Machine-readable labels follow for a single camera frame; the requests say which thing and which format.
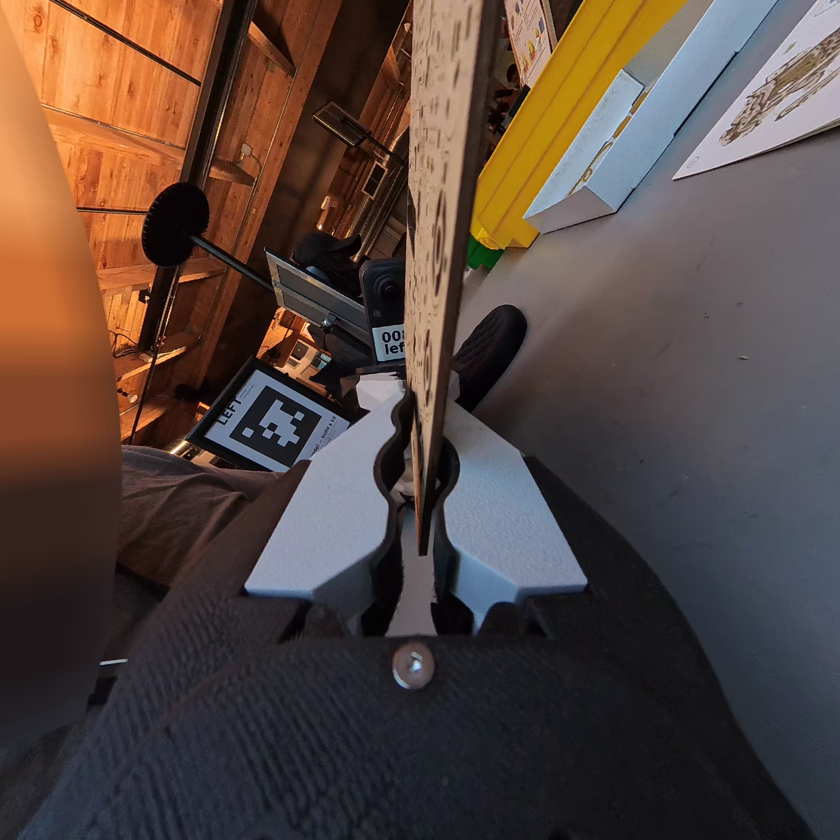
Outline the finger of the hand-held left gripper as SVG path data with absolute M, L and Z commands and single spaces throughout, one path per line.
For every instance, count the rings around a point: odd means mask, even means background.
M 391 400 L 400 401 L 406 393 L 406 381 L 397 371 L 359 374 L 355 396 L 359 408 L 371 412 Z

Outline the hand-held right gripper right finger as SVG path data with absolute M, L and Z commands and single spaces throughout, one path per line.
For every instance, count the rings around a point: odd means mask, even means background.
M 434 509 L 434 607 L 478 634 L 497 604 L 582 593 L 587 578 L 521 452 L 448 406 Z

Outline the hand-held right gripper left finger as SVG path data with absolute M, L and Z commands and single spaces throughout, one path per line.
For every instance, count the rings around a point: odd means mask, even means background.
M 393 491 L 412 422 L 412 397 L 391 389 L 311 458 L 245 583 L 248 595 L 326 606 L 363 634 L 388 629 L 404 583 Z

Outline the laser-cut wooden parts sheet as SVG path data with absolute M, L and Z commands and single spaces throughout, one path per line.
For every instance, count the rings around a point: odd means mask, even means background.
M 501 9 L 498 1 L 413 4 L 404 326 L 420 555 L 432 529 Z

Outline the black office chair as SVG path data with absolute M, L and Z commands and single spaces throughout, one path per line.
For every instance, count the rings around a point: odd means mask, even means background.
M 315 268 L 331 281 L 351 287 L 359 284 L 359 266 L 353 257 L 362 246 L 362 237 L 336 238 L 322 230 L 303 235 L 292 250 L 291 260 L 300 268 Z

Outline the grey rectangular panel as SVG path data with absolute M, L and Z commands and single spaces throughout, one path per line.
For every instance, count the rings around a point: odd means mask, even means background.
M 367 332 L 368 321 L 360 302 L 267 249 L 265 255 L 270 283 L 280 306 L 312 323 L 331 320 L 349 332 Z

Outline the framed marker sign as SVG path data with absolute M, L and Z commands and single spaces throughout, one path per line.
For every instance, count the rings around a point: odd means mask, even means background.
M 353 423 L 341 406 L 253 357 L 185 440 L 239 469 L 285 473 Z

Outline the black lamp with flat head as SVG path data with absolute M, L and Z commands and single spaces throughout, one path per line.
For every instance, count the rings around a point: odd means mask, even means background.
M 369 143 L 386 157 L 398 163 L 403 169 L 408 169 L 408 163 L 401 155 L 378 141 L 369 129 L 335 101 L 330 101 L 315 111 L 312 114 L 312 119 L 348 148 L 359 149 L 364 143 Z

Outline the black round disc with pole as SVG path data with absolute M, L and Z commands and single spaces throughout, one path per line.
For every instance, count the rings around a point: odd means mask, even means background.
M 207 196 L 197 185 L 178 182 L 166 187 L 145 215 L 141 244 L 145 257 L 159 268 L 176 268 L 199 248 L 261 287 L 273 291 L 269 279 L 204 237 L 210 219 Z

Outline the yellow plastic bin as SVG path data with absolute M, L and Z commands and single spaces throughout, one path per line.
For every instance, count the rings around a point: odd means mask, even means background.
M 524 220 L 619 70 L 684 1 L 584 1 L 479 175 L 469 231 L 489 249 L 527 248 Z

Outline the white cardboard box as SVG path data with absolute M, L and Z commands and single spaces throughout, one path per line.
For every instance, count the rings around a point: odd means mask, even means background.
M 523 220 L 547 234 L 617 213 L 774 4 L 687 2 L 617 72 Z

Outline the printed instruction booklet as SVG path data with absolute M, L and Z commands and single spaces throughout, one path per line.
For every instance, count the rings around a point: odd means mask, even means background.
M 839 2 L 815 2 L 674 174 L 709 172 L 839 123 Z

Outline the colourful wall poster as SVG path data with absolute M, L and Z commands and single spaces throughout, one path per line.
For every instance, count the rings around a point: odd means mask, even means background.
M 532 88 L 557 44 L 548 1 L 505 1 L 507 30 L 519 79 Z

